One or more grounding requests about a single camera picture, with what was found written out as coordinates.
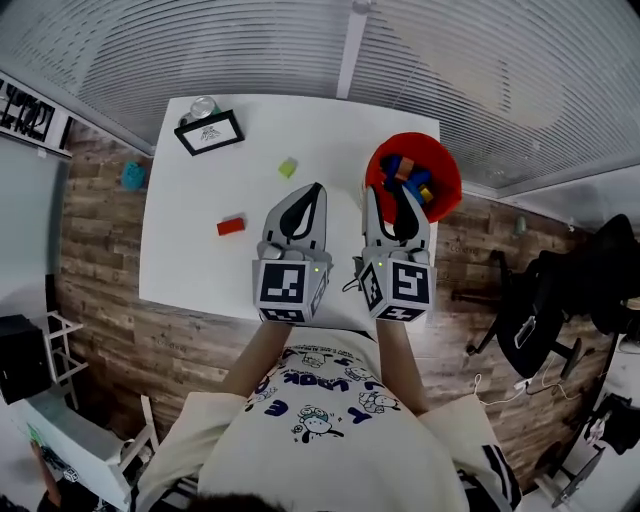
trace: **framed picture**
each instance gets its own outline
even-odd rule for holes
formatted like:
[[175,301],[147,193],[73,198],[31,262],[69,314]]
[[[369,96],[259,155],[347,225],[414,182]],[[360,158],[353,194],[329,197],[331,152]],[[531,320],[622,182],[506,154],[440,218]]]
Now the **framed picture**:
[[180,126],[174,133],[192,156],[244,140],[233,110]]

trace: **black hair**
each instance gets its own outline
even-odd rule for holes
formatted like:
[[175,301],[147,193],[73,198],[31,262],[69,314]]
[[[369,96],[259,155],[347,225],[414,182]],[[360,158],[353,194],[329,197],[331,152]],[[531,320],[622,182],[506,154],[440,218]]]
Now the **black hair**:
[[270,505],[255,494],[198,496],[187,512],[286,512],[280,505]]

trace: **red bucket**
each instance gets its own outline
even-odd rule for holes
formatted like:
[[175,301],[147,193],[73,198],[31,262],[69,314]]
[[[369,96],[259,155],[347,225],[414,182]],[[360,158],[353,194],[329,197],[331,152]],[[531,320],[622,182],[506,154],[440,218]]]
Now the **red bucket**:
[[380,159],[389,155],[402,155],[431,171],[428,185],[433,199],[422,209],[429,222],[438,222],[462,200],[462,183],[455,160],[437,140],[424,133],[399,133],[383,143],[373,154],[365,175],[365,188],[373,186],[378,193],[382,216],[391,224],[396,220],[396,202],[393,194],[384,189],[386,175]]

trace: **wooden floor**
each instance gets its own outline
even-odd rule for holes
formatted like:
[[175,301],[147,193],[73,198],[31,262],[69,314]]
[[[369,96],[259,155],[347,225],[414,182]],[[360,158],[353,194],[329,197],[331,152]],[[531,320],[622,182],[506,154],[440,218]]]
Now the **wooden floor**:
[[[137,160],[148,169],[151,162],[78,124],[68,149],[74,157],[64,202],[56,291],[63,314],[86,326],[72,342],[73,350],[90,363],[89,373],[79,379],[82,396],[89,402],[87,410],[100,396],[102,402],[95,409],[104,412],[108,404],[110,424],[130,435],[142,423],[138,396],[149,395],[164,435],[187,393],[218,388],[257,324],[140,300],[145,192],[124,190],[119,175],[127,160]],[[520,214],[528,229],[518,237],[513,231]],[[566,252],[582,237],[555,221],[472,197],[465,197],[440,223],[438,311],[427,331],[412,339],[434,407],[472,393],[478,373],[482,375],[479,396],[485,402],[512,397],[519,380],[495,342],[481,355],[466,355],[466,345],[483,337],[495,313],[485,306],[452,302],[451,291],[498,287],[499,271],[489,258],[492,249],[504,251],[515,270],[524,270],[541,250]],[[600,375],[609,348],[607,338],[588,321],[565,325],[560,341],[573,344],[577,336],[585,349],[594,347],[596,352],[580,362],[566,383],[569,397],[589,388]],[[557,359],[547,383],[558,380],[561,367]],[[541,374],[532,390],[540,389]],[[523,488],[531,485],[540,454],[553,442],[571,436],[562,420],[572,417],[580,403],[580,399],[566,400],[559,392],[552,396],[548,390],[486,408]]]

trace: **person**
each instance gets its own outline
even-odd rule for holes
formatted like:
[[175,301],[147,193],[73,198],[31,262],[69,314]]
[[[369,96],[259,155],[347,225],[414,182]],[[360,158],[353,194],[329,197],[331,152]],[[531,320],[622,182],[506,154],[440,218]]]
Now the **person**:
[[477,397],[430,410],[404,324],[376,331],[262,323],[220,392],[188,395],[132,509],[195,478],[192,512],[514,510]]
[[40,445],[32,440],[31,450],[38,461],[42,480],[47,488],[40,503],[38,512],[53,512],[58,510],[73,510],[75,512],[92,511],[98,504],[98,497],[77,482],[70,482],[65,478],[56,481],[47,466]]

